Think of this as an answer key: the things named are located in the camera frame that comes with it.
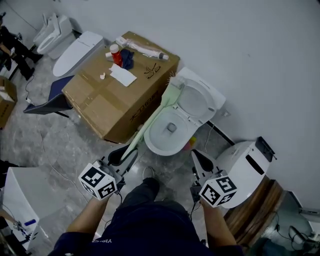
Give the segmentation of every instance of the person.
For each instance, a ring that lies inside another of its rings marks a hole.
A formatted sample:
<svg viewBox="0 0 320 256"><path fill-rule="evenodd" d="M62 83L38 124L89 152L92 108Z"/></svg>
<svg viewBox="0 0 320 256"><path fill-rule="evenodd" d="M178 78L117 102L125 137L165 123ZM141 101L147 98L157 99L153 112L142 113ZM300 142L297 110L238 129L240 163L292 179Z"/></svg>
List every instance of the person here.
<svg viewBox="0 0 320 256"><path fill-rule="evenodd" d="M17 40L16 37L12 35L5 26L2 26L3 17L5 15L5 12L0 14L0 49L17 63L21 74L26 80L29 80L35 69L28 66L22 55L31 59L33 63L37 63L43 57L43 55L35 54L30 51L19 40Z"/></svg>
<svg viewBox="0 0 320 256"><path fill-rule="evenodd" d="M159 191L155 171L147 167L143 182L115 211L102 236L93 241L108 199L88 202L56 242L49 256L192 255L242 256L218 208L201 201L208 248L200 242L184 207L171 200L154 201Z"/></svg>

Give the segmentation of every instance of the brown cardboard box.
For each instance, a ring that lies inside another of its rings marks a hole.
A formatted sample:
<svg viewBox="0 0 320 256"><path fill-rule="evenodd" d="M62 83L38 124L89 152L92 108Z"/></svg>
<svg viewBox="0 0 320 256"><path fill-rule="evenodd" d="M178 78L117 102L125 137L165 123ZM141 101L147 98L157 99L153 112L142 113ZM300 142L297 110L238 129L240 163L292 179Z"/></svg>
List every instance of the brown cardboard box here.
<svg viewBox="0 0 320 256"><path fill-rule="evenodd" d="M0 76L0 130L2 130L17 102L17 88L4 76Z"/></svg>
<svg viewBox="0 0 320 256"><path fill-rule="evenodd" d="M169 60L149 58L128 48L134 52L133 68L129 71L137 79L125 87L110 76L109 68L113 63L106 59L105 54L109 52L106 47L88 61L62 90L95 133L115 143L127 142L138 126L156 110L180 59L132 32L125 33L123 37L161 49L169 55ZM106 73L104 80L100 79L103 73Z"/></svg>

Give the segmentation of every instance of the toilet seat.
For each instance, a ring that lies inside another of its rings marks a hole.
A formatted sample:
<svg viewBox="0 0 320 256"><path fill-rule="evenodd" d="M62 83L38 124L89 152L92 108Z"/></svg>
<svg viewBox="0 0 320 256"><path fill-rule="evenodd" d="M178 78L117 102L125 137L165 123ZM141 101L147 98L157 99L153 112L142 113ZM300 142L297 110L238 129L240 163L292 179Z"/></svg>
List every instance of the toilet seat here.
<svg viewBox="0 0 320 256"><path fill-rule="evenodd" d="M90 31L84 32L60 56L53 67L55 77L64 77L75 70L99 45L104 43L104 38Z"/></svg>
<svg viewBox="0 0 320 256"><path fill-rule="evenodd" d="M197 129L212 119L226 98L184 67L184 88L175 104L165 107L144 133L148 148L161 156L178 153Z"/></svg>

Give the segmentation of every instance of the marble floor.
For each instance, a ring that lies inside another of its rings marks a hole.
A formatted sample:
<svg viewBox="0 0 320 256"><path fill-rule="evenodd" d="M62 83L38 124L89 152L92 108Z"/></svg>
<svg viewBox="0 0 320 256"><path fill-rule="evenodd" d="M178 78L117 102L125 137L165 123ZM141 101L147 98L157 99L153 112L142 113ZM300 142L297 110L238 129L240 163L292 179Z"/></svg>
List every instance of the marble floor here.
<svg viewBox="0 0 320 256"><path fill-rule="evenodd" d="M27 86L28 97L36 105L48 99L51 83L55 80L52 74L54 63L49 57L43 57L36 64L34 79ZM23 110L28 105L25 101L27 82L20 72L12 81L17 87L18 102L6 127L0 132L0 158L19 166L40 167L52 189L64 195L65 208L52 215L42 227L48 238L41 246L30 250L33 255L43 256L52 250L58 237L91 198L79 183L78 175L88 163L100 159L113 144L99 139L73 109L64 112L70 116L69 119L54 113L24 114ZM200 127L194 136L194 148L206 151L214 158L230 146L207 124ZM190 150L182 150L173 156L159 156L142 142L138 146L138 159L125 176L126 185L121 190L123 198L142 182L142 171L146 166L155 169L161 184L157 200L174 199L190 212L193 201L189 189L195 179ZM119 204L120 197L114 194L99 225L99 234ZM205 239L201 207L193 213L192 221L199 238Z"/></svg>

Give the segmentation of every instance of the blue chair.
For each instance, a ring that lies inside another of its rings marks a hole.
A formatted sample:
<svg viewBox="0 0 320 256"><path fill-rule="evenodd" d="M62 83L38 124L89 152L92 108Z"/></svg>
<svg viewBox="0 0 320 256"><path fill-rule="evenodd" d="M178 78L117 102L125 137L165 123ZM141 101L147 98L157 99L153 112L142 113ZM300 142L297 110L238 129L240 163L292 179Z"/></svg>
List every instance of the blue chair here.
<svg viewBox="0 0 320 256"><path fill-rule="evenodd" d="M49 99L42 105L35 106L29 104L28 107L23 111L25 114L38 114L46 115L50 113L56 113L65 118L69 118L68 115L60 113L59 111L71 110L72 106L68 103L66 97L62 93L62 89L74 76L68 76L54 81L51 84Z"/></svg>

